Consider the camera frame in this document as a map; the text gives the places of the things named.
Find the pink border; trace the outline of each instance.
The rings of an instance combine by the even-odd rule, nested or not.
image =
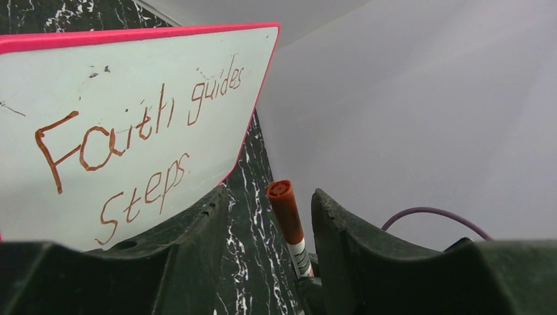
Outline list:
[[[259,101],[259,96],[261,95],[261,90],[263,84],[265,83],[265,78],[267,77],[267,72],[269,71],[269,66],[271,65],[271,60],[277,49],[277,43],[280,37],[280,23],[278,22],[260,22],[260,23],[246,23],[246,24],[225,24],[225,25],[214,25],[214,26],[181,26],[181,27],[169,27],[169,28],[141,28],[132,30],[111,30],[111,31],[76,31],[71,33],[37,33],[37,34],[20,34],[20,35],[0,35],[0,54],[15,53],[20,51],[36,51],[41,49],[55,49],[64,47],[77,47],[86,45],[100,45],[107,43],[121,43],[125,41],[141,41],[144,39],[156,39],[164,37],[175,37],[175,36],[186,36],[186,35],[197,35],[197,34],[207,34],[207,33],[218,33],[218,32],[231,32],[240,30],[252,30],[256,28],[277,28],[277,39],[275,40],[275,46],[271,52],[269,58],[269,63],[267,63],[267,69],[265,69],[265,75],[263,76],[263,81],[259,87],[259,92],[257,94],[256,102],[254,103],[254,109],[252,110],[252,117],[248,122],[246,127],[246,132],[244,133],[244,138],[242,144],[240,145],[240,150],[238,151],[238,156],[236,157],[236,163],[232,169],[223,177],[219,182],[221,184],[226,180],[226,178],[234,171],[238,160],[240,159],[240,154],[242,153],[242,147],[246,141],[248,135],[248,130],[252,123],[254,113],[256,111],[256,105]]]

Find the white board surface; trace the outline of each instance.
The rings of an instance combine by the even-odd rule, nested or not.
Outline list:
[[[277,27],[0,54],[0,234],[108,249],[234,167]]]

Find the black marble surface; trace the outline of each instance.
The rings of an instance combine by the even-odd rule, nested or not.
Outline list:
[[[0,34],[169,26],[132,0],[0,0]],[[227,250],[214,314],[298,314],[288,250],[271,214],[272,181],[254,115],[240,159],[224,185],[231,203]]]

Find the marker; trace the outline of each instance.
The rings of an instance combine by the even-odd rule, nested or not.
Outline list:
[[[298,278],[313,277],[309,255],[305,250],[303,229],[298,207],[296,207],[292,183],[289,180],[270,183],[267,187],[267,197],[284,235],[296,276]]]

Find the gray wall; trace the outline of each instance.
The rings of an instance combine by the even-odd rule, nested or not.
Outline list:
[[[228,15],[222,0],[180,12],[191,6],[200,23],[282,22],[258,112],[310,249],[316,187],[378,226],[427,205],[495,238],[557,236],[557,2],[247,1]],[[435,249],[477,239],[433,215],[390,232]]]

